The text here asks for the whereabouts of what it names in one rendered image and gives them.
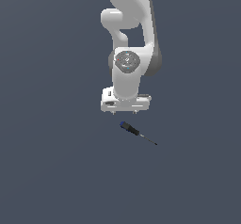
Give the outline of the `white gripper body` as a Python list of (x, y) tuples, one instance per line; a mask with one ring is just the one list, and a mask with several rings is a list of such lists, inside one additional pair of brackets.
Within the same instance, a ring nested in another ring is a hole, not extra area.
[(116, 98), (113, 92), (114, 88), (104, 88), (102, 92), (101, 110), (106, 112), (120, 112), (136, 110), (148, 110), (152, 96), (149, 94), (138, 94), (133, 100), (123, 100)]

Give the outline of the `black blue-capped screwdriver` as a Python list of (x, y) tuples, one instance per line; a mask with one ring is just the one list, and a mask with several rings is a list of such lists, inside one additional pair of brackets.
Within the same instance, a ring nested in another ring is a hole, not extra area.
[(135, 136), (141, 136), (143, 138), (146, 138), (144, 135), (142, 135), (137, 129), (135, 129), (132, 125), (129, 123), (122, 121), (120, 123), (120, 127), (122, 129), (125, 129), (127, 132), (134, 134)]

